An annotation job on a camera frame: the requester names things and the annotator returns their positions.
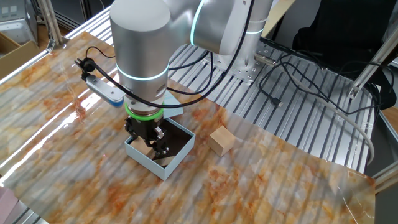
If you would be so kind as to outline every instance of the black cable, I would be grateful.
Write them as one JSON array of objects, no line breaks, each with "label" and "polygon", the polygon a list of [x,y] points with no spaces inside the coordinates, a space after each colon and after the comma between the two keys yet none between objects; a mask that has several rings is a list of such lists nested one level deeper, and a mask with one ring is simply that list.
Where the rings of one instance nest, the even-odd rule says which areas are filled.
[{"label": "black cable", "polygon": [[[264,43],[265,43],[265,41],[269,41],[269,42],[270,42],[270,40],[267,40],[267,39],[264,39],[264,38],[262,38],[261,41],[264,42]],[[284,46],[282,46],[282,47],[285,48],[285,49],[287,49],[287,51],[288,51],[289,53],[286,54],[286,55],[281,56],[281,57],[278,59],[278,61],[279,61],[280,63],[279,63],[278,65],[276,65],[269,73],[267,73],[267,74],[262,78],[262,80],[260,81],[260,84],[259,84],[260,91],[261,91],[263,94],[265,94],[266,96],[268,96],[268,97],[270,97],[271,99],[273,99],[273,97],[270,96],[270,94],[266,93],[266,92],[261,88],[262,83],[263,83],[264,80],[266,79],[266,76],[268,76],[270,73],[272,73],[277,67],[283,66],[283,68],[284,68],[284,70],[286,71],[287,75],[289,76],[290,80],[292,81],[292,83],[295,85],[295,87],[296,87],[298,90],[300,90],[300,91],[302,91],[302,92],[304,92],[304,93],[308,93],[309,95],[314,95],[314,96],[320,97],[320,98],[324,99],[325,101],[332,103],[333,105],[336,106],[337,109],[339,109],[341,112],[343,112],[343,113],[345,113],[345,114],[347,114],[347,115],[355,114],[355,113],[357,113],[357,112],[359,112],[359,111],[366,110],[366,109],[372,109],[372,108],[377,108],[378,111],[380,110],[380,106],[382,106],[383,103],[381,102],[380,93],[379,93],[377,87],[374,87],[373,89],[377,91],[378,96],[375,96],[374,93],[372,93],[371,91],[369,91],[370,94],[372,94],[373,98],[376,98],[376,99],[377,99],[376,105],[374,105],[374,106],[367,106],[367,107],[364,107],[364,108],[360,108],[360,109],[358,109],[358,110],[356,110],[356,111],[352,111],[352,112],[347,112],[347,111],[343,110],[343,109],[342,109],[341,107],[339,107],[333,100],[330,99],[331,93],[330,93],[329,95],[324,94],[324,92],[322,92],[321,89],[320,89],[313,81],[311,81],[309,78],[307,78],[296,66],[294,66],[294,65],[292,65],[291,63],[288,63],[288,62],[282,62],[282,59],[285,58],[285,57],[288,57],[289,55],[292,55],[292,54],[297,55],[296,52],[304,52],[304,53],[310,54],[311,57],[314,58],[314,59],[317,61],[318,65],[321,66],[321,68],[322,68],[322,65],[324,65],[325,63],[321,62],[319,59],[317,59],[316,56],[314,56],[311,52],[307,52],[306,50],[298,50],[298,51],[294,52],[293,50],[288,49],[288,48],[286,48],[286,47],[284,47]],[[391,73],[391,77],[392,77],[392,78],[391,78],[391,87],[390,87],[390,90],[389,90],[389,93],[391,93],[392,87],[394,86],[394,74],[393,74],[392,70],[391,70],[388,66],[381,65],[381,64],[378,64],[378,63],[360,62],[360,61],[351,61],[351,62],[347,62],[346,64],[344,64],[344,65],[342,66],[342,68],[340,69],[340,71],[338,72],[337,76],[335,77],[334,81],[333,81],[332,89],[333,89],[334,86],[336,85],[336,81],[337,81],[338,77],[339,77],[342,73],[353,73],[353,72],[360,72],[360,71],[361,71],[361,70],[357,70],[357,71],[343,72],[344,68],[345,68],[347,65],[351,64],[351,63],[362,63],[362,64],[366,64],[366,65],[375,65],[375,66],[378,66],[378,67],[382,67],[382,68],[388,69],[388,71]],[[302,88],[300,88],[300,87],[294,82],[294,80],[293,80],[293,78],[292,78],[292,75],[289,73],[289,71],[287,70],[287,68],[286,68],[285,65],[290,65],[291,67],[293,67],[302,77],[304,77],[304,79],[306,79],[308,82],[310,82],[322,95],[319,95],[319,94],[316,94],[316,93],[313,93],[313,92],[310,92],[310,91],[306,91],[306,90],[303,90]]]},{"label": "black cable", "polygon": [[341,112],[343,112],[343,113],[346,114],[346,115],[351,115],[351,114],[355,114],[355,113],[357,113],[357,112],[360,112],[360,111],[362,111],[362,110],[372,109],[372,108],[377,108],[377,107],[382,106],[382,103],[381,103],[381,104],[374,105],[374,106],[367,106],[367,107],[364,107],[364,108],[360,108],[360,109],[358,109],[358,110],[356,110],[356,111],[347,112],[347,111],[345,111],[343,108],[341,108],[337,103],[335,103],[333,100],[331,100],[329,97],[325,98],[325,97],[323,97],[323,96],[321,96],[321,95],[319,95],[319,94],[316,94],[316,93],[313,93],[313,92],[311,92],[311,91],[307,91],[307,90],[301,89],[301,88],[296,84],[296,82],[295,82],[294,79],[292,78],[292,75],[289,73],[289,71],[287,70],[287,68],[286,68],[286,66],[285,66],[284,64],[285,64],[285,62],[282,62],[282,63],[281,63],[281,65],[283,66],[284,70],[286,71],[286,74],[289,76],[289,78],[290,78],[290,80],[292,81],[293,85],[294,85],[298,90],[300,90],[300,91],[302,91],[302,92],[304,92],[304,93],[308,93],[308,94],[310,94],[310,95],[317,96],[317,97],[319,97],[319,98],[324,99],[324,100],[327,101],[327,102],[332,103],[333,105],[336,106],[337,109],[339,109]]},{"label": "black cable", "polygon": [[199,63],[199,62],[201,62],[208,54],[209,54],[209,51],[207,50],[207,51],[205,51],[205,53],[203,53],[203,55],[200,56],[196,61],[191,62],[191,63],[188,63],[188,64],[186,64],[186,65],[179,66],[179,67],[169,68],[169,71],[187,68],[187,67],[192,66],[192,65],[194,65],[194,64],[196,64],[196,63]]},{"label": "black cable", "polygon": [[98,50],[102,55],[104,55],[106,58],[114,58],[114,57],[115,57],[115,55],[114,55],[114,56],[107,56],[104,52],[102,52],[102,50],[100,50],[99,48],[97,48],[97,47],[95,47],[95,46],[90,46],[90,47],[87,48],[87,50],[86,50],[86,57],[87,57],[87,55],[88,55],[89,49],[97,49],[97,50]]},{"label": "black cable", "polygon": [[200,91],[197,91],[197,92],[194,92],[194,93],[188,93],[188,92],[184,92],[184,91],[180,91],[180,90],[175,90],[175,89],[170,88],[170,87],[167,87],[167,89],[170,90],[170,91],[179,93],[179,94],[184,94],[184,95],[197,95],[197,94],[203,93],[210,86],[210,83],[211,83],[211,81],[213,79],[213,72],[215,70],[214,65],[213,65],[213,53],[212,52],[210,53],[210,68],[211,68],[211,71],[210,71],[209,81],[207,82],[207,85]]},{"label": "black cable", "polygon": [[118,87],[118,88],[119,88],[120,90],[122,90],[125,94],[127,94],[127,96],[130,96],[131,98],[133,98],[133,99],[135,99],[135,100],[137,100],[137,101],[139,101],[139,102],[141,102],[141,103],[143,103],[143,104],[146,104],[146,105],[148,105],[148,106],[152,106],[152,107],[156,107],[156,108],[181,108],[181,107],[184,107],[184,106],[193,105],[193,104],[198,103],[199,101],[205,99],[208,95],[210,95],[210,93],[212,93],[212,92],[220,85],[220,83],[224,80],[226,74],[228,74],[228,72],[231,70],[233,63],[235,63],[235,60],[236,60],[236,58],[238,57],[238,53],[239,53],[239,51],[240,51],[241,48],[242,48],[243,41],[244,41],[244,38],[245,38],[245,36],[246,36],[246,32],[248,31],[248,27],[249,27],[249,23],[250,23],[250,17],[251,17],[251,13],[252,13],[252,11],[253,11],[253,5],[254,5],[254,0],[252,0],[251,3],[250,3],[250,8],[249,8],[249,12],[248,12],[248,17],[247,17],[247,19],[246,19],[246,23],[245,23],[245,26],[244,26],[242,38],[241,38],[241,40],[240,40],[240,42],[239,42],[238,49],[237,49],[237,51],[235,52],[234,57],[232,58],[231,63],[228,65],[228,68],[225,70],[225,72],[223,72],[223,73],[221,74],[221,76],[219,77],[219,79],[217,80],[217,82],[210,88],[210,90],[209,90],[207,93],[205,93],[203,96],[201,96],[201,97],[199,97],[198,99],[193,100],[193,101],[191,101],[191,102],[182,103],[182,104],[179,104],[179,105],[159,105],[159,104],[151,103],[151,102],[146,101],[146,100],[144,100],[144,99],[142,99],[142,98],[136,96],[135,94],[131,93],[129,90],[127,90],[126,88],[124,88],[124,87],[123,87],[122,85],[120,85],[118,82],[116,82],[115,80],[113,80],[113,78],[110,77],[104,70],[102,70],[102,68],[101,68],[100,66],[98,66],[94,61],[91,61],[91,60],[90,60],[90,61],[87,61],[87,63],[89,63],[90,65],[94,66],[105,78],[107,78],[111,83],[113,83],[116,87]]}]

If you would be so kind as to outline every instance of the cardboard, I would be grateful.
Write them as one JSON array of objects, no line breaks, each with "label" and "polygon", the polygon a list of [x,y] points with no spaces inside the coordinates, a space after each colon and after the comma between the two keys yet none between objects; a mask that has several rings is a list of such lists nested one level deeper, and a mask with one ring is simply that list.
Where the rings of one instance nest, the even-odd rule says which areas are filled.
[{"label": "cardboard", "polygon": [[30,41],[23,46],[0,32],[0,80],[39,54],[38,46]]}]

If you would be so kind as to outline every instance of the table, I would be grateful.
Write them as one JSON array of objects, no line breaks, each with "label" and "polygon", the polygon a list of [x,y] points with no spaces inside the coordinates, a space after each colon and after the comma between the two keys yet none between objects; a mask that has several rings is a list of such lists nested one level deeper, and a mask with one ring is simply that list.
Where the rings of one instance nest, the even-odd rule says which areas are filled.
[{"label": "table", "polygon": [[[112,44],[109,8],[72,31],[67,37],[74,38],[83,31],[87,31]],[[173,56],[170,66],[191,62],[202,52],[202,49],[194,46],[183,46]],[[282,53],[280,50],[273,49],[270,46],[266,46],[264,52],[264,54],[274,59],[277,59]],[[40,53],[30,62],[10,74],[9,77],[40,60],[46,54],[47,52]],[[335,74],[333,72],[321,71],[312,62],[298,57],[292,57],[290,62],[294,63],[308,77],[322,86],[322,90],[331,90],[328,84],[334,79]],[[260,77],[269,70],[270,68],[265,67]],[[170,77],[192,90],[197,90],[203,86],[209,71],[210,66],[201,63],[192,68],[170,73]],[[216,77],[220,76],[220,74],[219,70],[215,73]],[[269,90],[270,94],[278,96],[283,101],[284,107],[282,108],[275,108],[260,93],[258,81],[247,84],[234,77],[227,76],[216,91],[209,96],[209,99],[308,153],[364,172],[368,147],[358,132],[353,132],[352,127],[349,127],[339,117],[334,116],[333,112],[324,109],[313,98],[297,92],[282,73],[273,73],[264,87]],[[345,89],[342,87],[349,86],[349,83],[349,80],[339,78],[338,86],[332,90],[333,98],[339,101],[344,109],[355,110],[359,107],[371,105],[371,96],[366,91],[362,91],[357,96],[357,99],[352,102],[345,99],[343,97]],[[361,126],[363,124],[373,124],[374,111],[362,111],[350,116],[350,118]],[[363,128],[366,128],[366,132],[371,135],[372,128],[370,125]]]}]

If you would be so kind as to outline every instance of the wooden block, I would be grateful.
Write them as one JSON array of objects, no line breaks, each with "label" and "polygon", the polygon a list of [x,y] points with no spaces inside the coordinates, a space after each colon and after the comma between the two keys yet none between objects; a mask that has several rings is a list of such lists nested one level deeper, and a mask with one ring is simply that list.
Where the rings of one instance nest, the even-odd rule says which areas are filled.
[{"label": "wooden block", "polygon": [[207,145],[220,157],[234,146],[236,137],[224,126],[219,127],[210,135]]},{"label": "wooden block", "polygon": [[160,166],[167,166],[167,165],[169,165],[172,162],[174,157],[175,156],[170,156],[170,157],[166,157],[166,158],[163,158],[163,159],[157,159],[154,162],[156,162]]},{"label": "wooden block", "polygon": [[153,148],[148,147],[141,137],[138,137],[130,144],[134,149],[137,149],[142,154],[146,155],[149,159],[154,159],[155,151]]}]

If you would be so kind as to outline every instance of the floor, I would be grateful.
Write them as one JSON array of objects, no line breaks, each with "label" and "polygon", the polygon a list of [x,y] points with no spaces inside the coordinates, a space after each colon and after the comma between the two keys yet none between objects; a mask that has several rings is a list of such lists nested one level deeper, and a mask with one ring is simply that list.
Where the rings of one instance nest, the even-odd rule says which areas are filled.
[{"label": "floor", "polygon": [[[70,32],[70,30],[64,27],[60,27],[60,31],[62,36],[67,35]],[[47,48],[47,44],[49,43],[49,35],[45,25],[37,26],[37,39],[39,42],[40,51],[45,50]]]}]

